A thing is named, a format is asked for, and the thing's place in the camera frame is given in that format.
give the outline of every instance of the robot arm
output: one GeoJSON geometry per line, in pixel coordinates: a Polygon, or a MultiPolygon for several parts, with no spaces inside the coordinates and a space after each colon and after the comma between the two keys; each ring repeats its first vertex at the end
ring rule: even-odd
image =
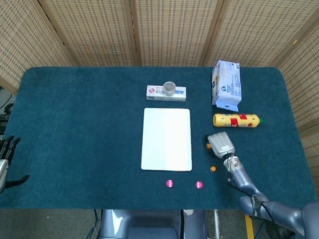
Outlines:
{"type": "Polygon", "coordinates": [[[11,143],[12,140],[13,136],[10,136],[8,139],[0,141],[0,194],[4,191],[4,189],[18,186],[29,178],[29,175],[25,175],[16,181],[6,180],[9,166],[11,165],[13,159],[15,147],[20,142],[20,138],[15,139],[11,143]]]}
{"type": "Polygon", "coordinates": [[[270,220],[307,239],[314,239],[314,235],[317,238],[319,228],[309,225],[319,221],[319,203],[312,203],[311,210],[309,204],[299,210],[279,202],[269,202],[250,179],[238,157],[234,156],[235,147],[226,132],[208,136],[207,141],[215,155],[224,160],[228,185],[247,195],[239,200],[240,210],[244,214],[270,220]]]}

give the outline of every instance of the yellow bottle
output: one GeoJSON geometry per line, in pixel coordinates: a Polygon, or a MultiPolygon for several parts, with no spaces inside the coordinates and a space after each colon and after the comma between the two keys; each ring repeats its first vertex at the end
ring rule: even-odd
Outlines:
{"type": "Polygon", "coordinates": [[[257,115],[246,114],[215,114],[213,124],[215,127],[256,127],[264,123],[262,118],[257,115]]]}

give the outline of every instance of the pink button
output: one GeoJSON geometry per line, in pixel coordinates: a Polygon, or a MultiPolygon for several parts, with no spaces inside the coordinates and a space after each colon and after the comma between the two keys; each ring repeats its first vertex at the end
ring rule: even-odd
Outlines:
{"type": "Polygon", "coordinates": [[[168,186],[169,188],[171,188],[173,185],[174,185],[173,180],[169,179],[169,180],[166,181],[166,186],[168,186]]]}
{"type": "Polygon", "coordinates": [[[202,189],[203,186],[204,186],[204,184],[203,184],[201,181],[197,181],[197,182],[196,182],[196,188],[202,189]]]}

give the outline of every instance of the teal felt surface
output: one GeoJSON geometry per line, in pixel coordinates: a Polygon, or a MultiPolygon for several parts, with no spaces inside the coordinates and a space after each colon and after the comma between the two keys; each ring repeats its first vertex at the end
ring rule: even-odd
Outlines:
{"type": "Polygon", "coordinates": [[[235,209],[222,161],[203,145],[226,131],[255,185],[270,200],[303,207],[316,199],[282,74],[241,68],[240,113],[257,128],[215,128],[211,67],[40,67],[27,70],[5,137],[21,137],[8,180],[26,183],[0,195],[2,208],[235,209]],[[147,85],[174,81],[186,102],[146,100],[147,85]],[[192,171],[141,170],[144,108],[190,109],[192,171]],[[212,173],[211,165],[218,171],[212,173]],[[171,179],[174,186],[168,188],[171,179]],[[204,187],[197,189],[196,181],[204,187]]]}

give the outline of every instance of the white tablet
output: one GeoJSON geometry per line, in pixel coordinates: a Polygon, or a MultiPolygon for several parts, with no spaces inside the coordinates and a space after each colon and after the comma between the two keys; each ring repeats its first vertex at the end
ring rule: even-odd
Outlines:
{"type": "Polygon", "coordinates": [[[192,169],[189,109],[144,109],[141,168],[192,169]]]}

